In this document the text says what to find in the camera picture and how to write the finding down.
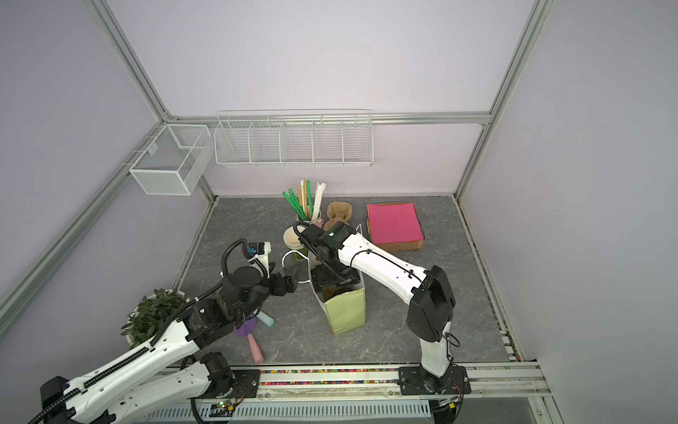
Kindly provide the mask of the painted paper gift bag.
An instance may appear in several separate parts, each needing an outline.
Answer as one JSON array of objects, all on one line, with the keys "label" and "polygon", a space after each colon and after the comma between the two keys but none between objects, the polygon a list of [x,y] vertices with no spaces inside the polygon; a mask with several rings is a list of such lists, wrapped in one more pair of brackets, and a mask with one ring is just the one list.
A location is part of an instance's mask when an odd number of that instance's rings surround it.
[{"label": "painted paper gift bag", "polygon": [[301,246],[290,247],[282,258],[284,274],[293,283],[306,284],[319,303],[335,335],[356,330],[367,321],[365,282],[359,271],[351,271],[348,283],[335,275]]}]

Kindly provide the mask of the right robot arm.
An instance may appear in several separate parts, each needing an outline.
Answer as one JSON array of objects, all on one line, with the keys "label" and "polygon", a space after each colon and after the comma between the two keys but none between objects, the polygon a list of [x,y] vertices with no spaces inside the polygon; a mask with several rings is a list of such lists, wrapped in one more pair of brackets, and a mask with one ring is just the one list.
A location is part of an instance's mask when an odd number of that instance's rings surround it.
[{"label": "right robot arm", "polygon": [[421,361],[418,366],[397,369],[402,394],[463,396],[471,392],[466,369],[454,363],[451,353],[459,346],[450,332],[456,300],[443,269],[425,269],[401,260],[345,223],[324,231],[297,222],[292,229],[313,261],[308,274],[316,293],[344,295],[368,276],[408,306],[405,323],[420,340]]}]

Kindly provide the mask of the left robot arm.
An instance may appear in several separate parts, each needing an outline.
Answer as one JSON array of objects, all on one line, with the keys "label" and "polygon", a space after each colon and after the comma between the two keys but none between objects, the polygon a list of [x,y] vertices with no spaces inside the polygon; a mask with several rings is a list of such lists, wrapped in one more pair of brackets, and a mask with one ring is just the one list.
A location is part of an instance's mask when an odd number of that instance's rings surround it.
[{"label": "left robot arm", "polygon": [[41,388],[33,423],[131,423],[183,399],[238,398],[248,384],[220,353],[194,356],[245,327],[271,296],[294,293],[292,277],[267,263],[267,243],[242,238],[222,256],[222,279],[182,303],[159,330],[127,353],[83,376],[57,376]]}]

